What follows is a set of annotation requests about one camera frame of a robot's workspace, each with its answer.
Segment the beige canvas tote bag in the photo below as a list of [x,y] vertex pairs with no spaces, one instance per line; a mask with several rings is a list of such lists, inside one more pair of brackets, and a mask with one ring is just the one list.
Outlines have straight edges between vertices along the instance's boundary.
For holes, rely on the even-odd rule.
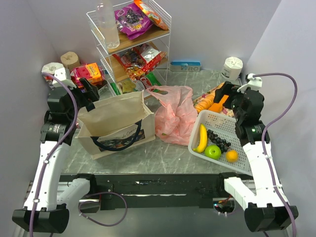
[[93,102],[78,113],[76,139],[98,159],[155,140],[155,114],[142,92],[131,92]]

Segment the yellow banana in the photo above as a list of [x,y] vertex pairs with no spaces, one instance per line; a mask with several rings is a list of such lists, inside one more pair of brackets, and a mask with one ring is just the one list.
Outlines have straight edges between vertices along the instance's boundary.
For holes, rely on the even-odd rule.
[[193,151],[197,153],[202,153],[206,149],[208,143],[207,129],[202,123],[199,126],[199,134],[199,145],[194,148]]

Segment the dark grape bunch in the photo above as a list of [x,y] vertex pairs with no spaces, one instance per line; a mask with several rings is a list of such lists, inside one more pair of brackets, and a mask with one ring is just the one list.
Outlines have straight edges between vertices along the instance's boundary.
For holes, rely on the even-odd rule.
[[231,143],[226,139],[220,138],[219,135],[214,133],[213,130],[207,130],[207,137],[213,144],[220,148],[222,153],[225,153],[230,149]]

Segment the red yellow snack bag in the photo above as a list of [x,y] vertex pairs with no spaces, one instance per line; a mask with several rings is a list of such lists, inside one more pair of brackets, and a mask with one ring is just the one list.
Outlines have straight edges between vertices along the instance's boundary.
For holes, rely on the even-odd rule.
[[126,52],[113,54],[113,56],[123,67],[130,79],[136,80],[145,74],[143,71],[145,62],[133,48],[128,49]]

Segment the pink plastic grocery bag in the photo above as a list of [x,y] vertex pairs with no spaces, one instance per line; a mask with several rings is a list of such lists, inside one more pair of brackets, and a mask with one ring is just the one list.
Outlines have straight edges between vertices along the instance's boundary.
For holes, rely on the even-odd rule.
[[161,104],[155,112],[156,136],[166,143],[187,146],[198,116],[192,101],[193,89],[155,85],[146,91]]

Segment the red silver snack bag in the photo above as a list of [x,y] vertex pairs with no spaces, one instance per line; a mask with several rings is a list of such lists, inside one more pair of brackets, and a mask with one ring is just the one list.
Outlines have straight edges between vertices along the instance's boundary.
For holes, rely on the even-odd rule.
[[152,71],[167,55],[165,51],[155,49],[147,43],[138,45],[133,50],[140,57],[141,70],[144,72]]

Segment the clear plastic water bottle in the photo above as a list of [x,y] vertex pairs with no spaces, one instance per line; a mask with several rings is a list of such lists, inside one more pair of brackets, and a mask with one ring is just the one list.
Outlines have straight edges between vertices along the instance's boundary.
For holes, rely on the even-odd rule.
[[119,33],[117,29],[115,13],[110,0],[98,0],[96,15],[100,32],[104,36],[105,45],[108,49],[115,49],[119,46]]

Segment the purple snack bag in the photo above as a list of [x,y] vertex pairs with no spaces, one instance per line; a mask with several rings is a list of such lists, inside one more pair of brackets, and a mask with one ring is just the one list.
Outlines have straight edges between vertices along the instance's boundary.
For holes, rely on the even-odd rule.
[[134,3],[114,11],[117,29],[134,40],[153,26],[153,22]]

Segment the orange candy bag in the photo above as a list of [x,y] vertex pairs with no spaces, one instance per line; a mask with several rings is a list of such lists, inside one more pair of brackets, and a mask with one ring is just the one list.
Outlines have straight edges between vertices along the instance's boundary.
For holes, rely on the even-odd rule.
[[165,24],[163,19],[153,9],[151,9],[146,3],[144,3],[141,0],[134,0],[134,3],[157,27],[165,31],[169,30],[168,26]]

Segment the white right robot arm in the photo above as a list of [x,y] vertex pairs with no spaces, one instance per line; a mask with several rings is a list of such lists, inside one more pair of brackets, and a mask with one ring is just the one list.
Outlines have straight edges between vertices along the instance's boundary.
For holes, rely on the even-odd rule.
[[290,205],[278,180],[271,154],[270,137],[260,120],[264,96],[258,90],[227,81],[215,91],[215,102],[228,98],[224,107],[236,118],[235,131],[249,161],[255,191],[251,191],[236,175],[224,175],[223,187],[243,208],[251,232],[284,230],[298,217],[296,206]]

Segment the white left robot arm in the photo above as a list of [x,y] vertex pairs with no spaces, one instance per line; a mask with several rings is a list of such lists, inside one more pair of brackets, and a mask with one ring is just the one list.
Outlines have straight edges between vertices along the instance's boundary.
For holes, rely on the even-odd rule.
[[62,85],[51,89],[48,110],[40,130],[40,156],[32,189],[23,208],[16,209],[12,221],[30,234],[65,231],[70,209],[79,200],[96,191],[93,174],[77,174],[70,185],[58,194],[62,166],[69,153],[76,131],[80,108],[99,100],[98,89],[81,78],[84,90],[76,85]]

